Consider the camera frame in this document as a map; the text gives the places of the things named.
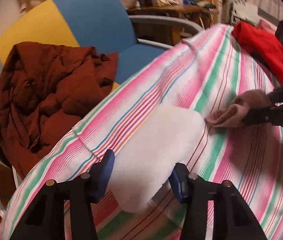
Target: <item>dark red fabric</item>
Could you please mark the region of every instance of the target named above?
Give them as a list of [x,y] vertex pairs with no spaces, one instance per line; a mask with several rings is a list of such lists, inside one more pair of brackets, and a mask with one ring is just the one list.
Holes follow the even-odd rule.
[[280,84],[283,84],[283,46],[275,35],[246,23],[238,23],[232,35],[248,53],[259,52]]
[[22,42],[0,76],[0,145],[24,178],[112,89],[118,53]]

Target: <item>pink striped cloth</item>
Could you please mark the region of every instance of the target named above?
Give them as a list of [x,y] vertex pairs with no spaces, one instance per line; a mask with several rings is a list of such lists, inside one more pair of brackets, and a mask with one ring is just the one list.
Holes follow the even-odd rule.
[[[108,148],[118,154],[158,104],[193,109],[206,117],[229,106],[245,91],[272,91],[277,81],[241,50],[231,31],[231,26],[216,25],[183,40],[129,78],[75,125],[16,190],[0,225],[0,239],[10,238],[48,179],[62,182],[89,171]],[[283,129],[270,124],[234,129],[205,125],[194,129],[200,131],[200,136],[189,156],[188,169],[209,181],[232,181],[267,238],[283,239]],[[138,213],[123,211],[111,191],[92,206],[98,237],[109,240],[177,240],[185,211],[168,183]],[[212,227],[210,203],[208,235]],[[69,203],[65,203],[65,236],[71,239]]]

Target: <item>brown blanket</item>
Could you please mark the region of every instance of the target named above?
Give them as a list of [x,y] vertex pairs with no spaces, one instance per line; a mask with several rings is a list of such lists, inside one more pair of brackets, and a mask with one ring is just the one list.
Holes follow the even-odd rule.
[[0,76],[0,144],[24,178],[111,91],[118,54],[16,44]]

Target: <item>chair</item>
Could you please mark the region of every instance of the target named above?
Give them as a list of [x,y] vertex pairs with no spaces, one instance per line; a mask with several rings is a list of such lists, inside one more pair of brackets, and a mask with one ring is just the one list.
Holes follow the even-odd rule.
[[[11,47],[22,41],[66,46],[95,46],[98,53],[119,52],[113,89],[171,46],[136,39],[131,22],[202,28],[187,20],[162,16],[128,16],[120,0],[47,0],[21,17],[0,37],[0,73]],[[13,168],[16,187],[21,182]],[[0,202],[0,215],[5,207]]]

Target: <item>brown towel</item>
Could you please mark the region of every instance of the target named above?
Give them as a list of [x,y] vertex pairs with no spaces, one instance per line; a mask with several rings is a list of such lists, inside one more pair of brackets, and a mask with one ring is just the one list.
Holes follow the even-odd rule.
[[112,89],[118,54],[22,42],[0,76],[0,144],[21,177]]
[[241,120],[249,109],[270,106],[271,102],[263,90],[249,90],[234,98],[228,108],[218,109],[206,117],[212,127],[240,127]]

